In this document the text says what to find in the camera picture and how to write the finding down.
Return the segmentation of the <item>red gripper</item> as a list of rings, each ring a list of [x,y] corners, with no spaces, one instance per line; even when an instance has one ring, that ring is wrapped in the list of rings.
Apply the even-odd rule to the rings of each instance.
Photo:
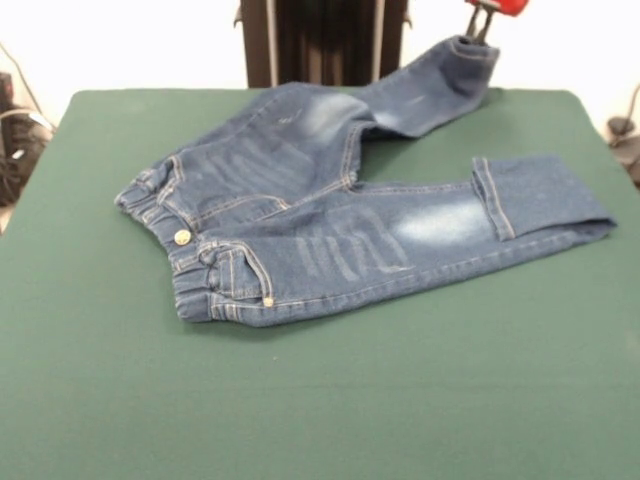
[[[486,37],[491,26],[494,13],[500,13],[507,16],[519,16],[527,7],[528,0],[466,0],[467,3],[473,5],[473,13],[469,20],[465,35],[474,38],[477,45],[485,45]],[[482,11],[485,13],[485,19],[482,27],[478,32],[477,20]]]

